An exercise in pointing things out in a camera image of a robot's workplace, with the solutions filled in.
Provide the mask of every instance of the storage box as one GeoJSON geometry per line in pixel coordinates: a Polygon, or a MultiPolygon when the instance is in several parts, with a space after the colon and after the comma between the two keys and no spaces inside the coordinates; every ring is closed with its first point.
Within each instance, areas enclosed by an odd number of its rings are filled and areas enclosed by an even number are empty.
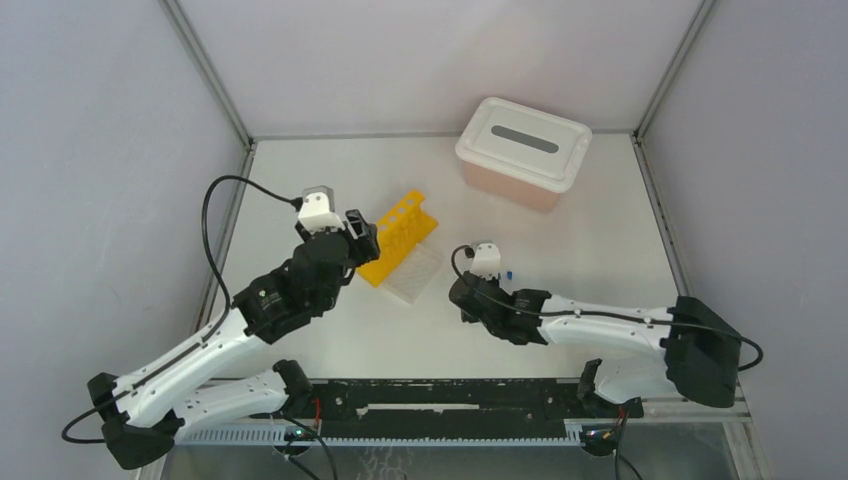
{"type": "Polygon", "coordinates": [[[456,154],[468,185],[550,211],[574,183],[591,140],[586,125],[492,97],[477,108],[456,154]]]}

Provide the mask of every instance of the white table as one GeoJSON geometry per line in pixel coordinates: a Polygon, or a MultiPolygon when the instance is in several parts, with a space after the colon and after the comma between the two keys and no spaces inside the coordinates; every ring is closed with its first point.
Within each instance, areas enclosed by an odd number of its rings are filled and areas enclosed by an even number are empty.
{"type": "MultiPolygon", "coordinates": [[[[627,135],[595,135],[577,180],[556,209],[541,214],[467,187],[456,137],[273,140],[258,145],[250,178],[291,197],[335,190],[339,212],[358,208],[376,222],[412,188],[440,225],[424,244],[444,256],[409,306],[358,276],[336,308],[222,376],[247,376],[286,358],[310,378],[575,377],[584,363],[623,352],[513,346],[480,324],[460,321],[448,301],[448,255],[491,239],[514,272],[511,287],[550,290],[586,302],[672,305],[677,291],[627,135]]],[[[295,214],[248,188],[224,279],[235,293],[280,265],[300,243],[295,214]]],[[[216,302],[220,310],[222,301],[216,302]]]]}

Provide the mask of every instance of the metal frame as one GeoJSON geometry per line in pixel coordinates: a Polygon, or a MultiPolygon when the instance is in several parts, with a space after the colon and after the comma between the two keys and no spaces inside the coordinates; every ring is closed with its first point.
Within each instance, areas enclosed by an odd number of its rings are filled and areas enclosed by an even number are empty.
{"type": "MultiPolygon", "coordinates": [[[[197,66],[199,73],[203,77],[204,82],[209,88],[210,93],[219,104],[222,112],[231,124],[239,141],[245,147],[244,164],[240,174],[247,176],[253,164],[253,158],[256,152],[256,142],[258,140],[268,139],[312,139],[312,138],[369,138],[369,137],[391,137],[391,136],[436,136],[438,133],[396,133],[396,134],[371,134],[371,135],[315,135],[315,136],[263,136],[255,139],[250,136],[246,126],[238,114],[233,101],[229,97],[223,82],[221,81],[217,70],[210,60],[202,42],[198,38],[197,32],[189,21],[185,10],[180,5],[179,0],[159,0],[167,17],[172,22],[177,34],[179,35],[186,51],[189,54],[192,62],[197,66]]],[[[630,133],[633,149],[639,163],[639,168],[642,173],[651,207],[654,211],[654,216],[657,221],[657,227],[660,231],[663,246],[666,250],[666,255],[674,277],[675,285],[681,294],[688,294],[690,283],[687,281],[684,273],[683,265],[677,253],[674,241],[673,229],[670,225],[670,219],[664,211],[664,203],[657,190],[657,185],[651,171],[649,159],[644,151],[643,141],[650,129],[657,113],[668,95],[668,92],[675,83],[677,76],[682,70],[686,60],[691,53],[693,45],[698,37],[703,32],[703,29],[713,13],[718,0],[702,0],[698,6],[695,15],[693,16],[686,34],[678,45],[669,66],[664,73],[656,91],[654,92],[651,101],[646,108],[644,115],[639,123],[638,128],[633,132],[602,132],[598,133],[630,133]]],[[[222,229],[218,241],[218,251],[216,252],[216,260],[220,268],[223,268],[226,260],[226,252],[229,249],[230,242],[235,227],[236,218],[238,216],[241,201],[244,195],[245,185],[238,184],[230,201],[227,210],[225,226],[222,229]]],[[[202,302],[198,312],[195,329],[199,329],[203,323],[208,321],[211,308],[213,306],[217,293],[217,286],[214,284],[214,279],[210,275],[206,282],[206,296],[202,302]]],[[[731,448],[736,470],[740,478],[770,478],[770,474],[766,467],[764,455],[760,447],[756,433],[751,423],[750,413],[742,397],[741,390],[739,398],[733,408],[727,411],[716,412],[715,409],[707,409],[700,405],[685,402],[680,398],[667,399],[649,399],[645,401],[645,418],[633,419],[634,423],[669,423],[669,422],[721,422],[724,424],[725,433],[727,436],[728,445],[731,448]]],[[[557,444],[574,445],[574,439],[571,438],[576,428],[582,428],[583,424],[599,423],[599,419],[575,419],[568,420],[564,423],[564,437],[561,439],[544,440],[542,443],[529,440],[505,440],[498,444],[509,446],[533,446],[533,445],[548,445],[549,441],[554,441],[557,444]]],[[[279,435],[285,431],[284,425],[269,424],[267,421],[257,421],[245,419],[236,424],[223,425],[220,428],[209,431],[198,432],[198,444],[217,444],[217,445],[242,445],[253,444],[259,441],[261,444],[267,444],[267,440],[273,436],[279,435]]],[[[338,443],[341,445],[364,445],[351,441],[340,441],[330,443],[338,443]]],[[[490,442],[472,442],[472,444],[491,445],[490,442]]],[[[165,457],[159,461],[148,465],[134,472],[135,479],[153,479],[160,478],[165,465],[165,457]]]]}

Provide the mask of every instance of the white lid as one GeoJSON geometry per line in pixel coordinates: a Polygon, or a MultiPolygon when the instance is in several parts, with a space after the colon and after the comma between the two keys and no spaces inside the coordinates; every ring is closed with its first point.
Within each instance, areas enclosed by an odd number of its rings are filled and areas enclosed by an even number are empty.
{"type": "Polygon", "coordinates": [[[574,183],[592,131],[517,103],[483,100],[456,144],[466,162],[562,193],[574,183]]]}

